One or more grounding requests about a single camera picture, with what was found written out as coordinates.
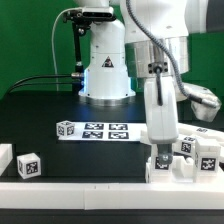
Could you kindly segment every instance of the cable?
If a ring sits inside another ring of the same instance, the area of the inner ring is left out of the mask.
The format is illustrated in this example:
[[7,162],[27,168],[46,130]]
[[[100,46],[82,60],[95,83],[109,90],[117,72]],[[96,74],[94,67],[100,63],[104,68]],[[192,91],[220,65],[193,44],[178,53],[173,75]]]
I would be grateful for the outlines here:
[[74,82],[47,82],[47,83],[23,83],[23,84],[19,84],[17,86],[12,86],[11,88],[8,89],[8,91],[5,93],[4,97],[6,95],[8,95],[10,92],[12,92],[14,89],[23,87],[23,86],[35,86],[35,85],[72,85],[74,84]]
[[31,77],[28,77],[28,78],[25,78],[25,79],[22,79],[18,82],[16,82],[13,86],[16,86],[16,85],[19,85],[19,84],[22,84],[24,82],[27,82],[27,81],[30,81],[30,80],[34,80],[34,79],[49,79],[49,78],[71,78],[71,75],[41,75],[41,76],[31,76]]
[[181,75],[179,72],[179,68],[178,65],[176,63],[176,60],[174,58],[174,56],[170,53],[170,51],[168,50],[168,48],[166,46],[164,46],[151,32],[149,32],[142,24],[141,22],[138,20],[138,18],[136,17],[136,15],[133,12],[132,6],[131,6],[131,0],[126,0],[126,7],[128,10],[128,13],[130,15],[130,17],[132,18],[132,20],[135,22],[135,24],[139,27],[139,29],[146,35],[149,37],[149,39],[157,46],[159,47],[166,55],[167,57],[170,59],[171,64],[173,66],[173,70],[175,73],[175,77],[176,77],[176,81],[177,81],[177,85],[178,88],[180,90],[180,92],[186,96],[189,100],[195,101],[197,103],[200,104],[204,104],[206,106],[212,107],[212,108],[216,108],[216,103],[212,102],[212,101],[208,101],[208,100],[203,100],[202,98],[199,98],[195,95],[189,94],[185,91],[182,79],[181,79]]
[[69,77],[70,78],[71,75],[57,75],[57,76],[53,76],[53,75],[41,75],[41,76],[31,76],[31,77],[22,79],[22,80],[16,82],[15,84],[13,84],[12,86],[10,86],[8,88],[8,90],[6,91],[5,95],[7,95],[10,92],[10,89],[14,89],[14,88],[16,88],[16,86],[19,86],[19,85],[21,85],[24,82],[27,82],[27,81],[30,81],[30,80],[34,80],[34,79],[46,79],[46,78],[49,79],[49,78],[55,78],[55,77],[57,77],[57,78],[68,78]]
[[65,13],[65,12],[69,12],[71,10],[77,10],[79,8],[70,8],[70,9],[66,9],[63,10],[62,12],[60,12],[57,16],[57,18],[55,19],[53,28],[52,28],[52,34],[51,34],[51,47],[52,47],[52,56],[53,56],[53,62],[54,62],[54,72],[55,75],[58,75],[58,68],[57,68],[57,60],[56,60],[56,56],[55,56],[55,46],[54,46],[54,36],[55,36],[55,30],[58,24],[58,20],[60,19],[60,17]]

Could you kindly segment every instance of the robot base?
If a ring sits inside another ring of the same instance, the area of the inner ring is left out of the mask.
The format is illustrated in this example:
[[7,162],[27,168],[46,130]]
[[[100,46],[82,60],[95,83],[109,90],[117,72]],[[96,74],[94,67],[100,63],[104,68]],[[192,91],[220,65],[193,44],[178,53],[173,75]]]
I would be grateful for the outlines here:
[[121,99],[95,99],[85,95],[79,95],[81,102],[85,102],[97,106],[119,106],[135,101],[135,94]]

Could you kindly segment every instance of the black table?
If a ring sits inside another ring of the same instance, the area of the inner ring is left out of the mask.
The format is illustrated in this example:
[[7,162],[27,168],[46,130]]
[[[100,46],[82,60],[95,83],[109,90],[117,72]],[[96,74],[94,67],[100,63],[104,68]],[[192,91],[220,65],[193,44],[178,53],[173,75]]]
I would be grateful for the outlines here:
[[[224,115],[213,123],[198,121],[189,102],[178,104],[179,121],[223,130]],[[150,147],[138,142],[59,142],[56,123],[144,123],[143,94],[135,102],[118,107],[99,107],[79,102],[70,92],[15,92],[0,101],[0,143],[13,143],[14,159],[1,182],[144,183]],[[16,156],[36,153],[42,175],[23,180],[17,173]],[[223,223],[224,211],[158,210],[0,210],[2,223]]]

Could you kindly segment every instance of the white box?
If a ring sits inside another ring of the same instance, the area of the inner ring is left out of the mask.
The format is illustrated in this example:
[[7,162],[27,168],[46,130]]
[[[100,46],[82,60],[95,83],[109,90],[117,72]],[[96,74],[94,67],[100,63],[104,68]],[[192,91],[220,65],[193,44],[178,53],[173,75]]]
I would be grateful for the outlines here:
[[62,121],[56,124],[57,136],[69,137],[75,134],[75,124],[71,121]]
[[23,179],[41,175],[40,158],[35,153],[17,156],[17,167]]

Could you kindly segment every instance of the green wall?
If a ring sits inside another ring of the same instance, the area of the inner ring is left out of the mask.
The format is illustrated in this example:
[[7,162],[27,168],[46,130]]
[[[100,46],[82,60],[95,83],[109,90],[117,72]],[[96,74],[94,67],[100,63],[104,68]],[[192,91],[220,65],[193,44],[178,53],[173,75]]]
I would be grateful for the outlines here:
[[[52,26],[59,12],[74,6],[72,0],[0,0],[0,98],[20,79],[54,74]],[[75,65],[71,24],[60,21],[55,38],[59,73],[71,73]],[[191,35],[189,48],[191,71],[183,75],[184,81],[210,88],[224,100],[224,33]],[[82,38],[82,56],[87,66],[88,35]]]

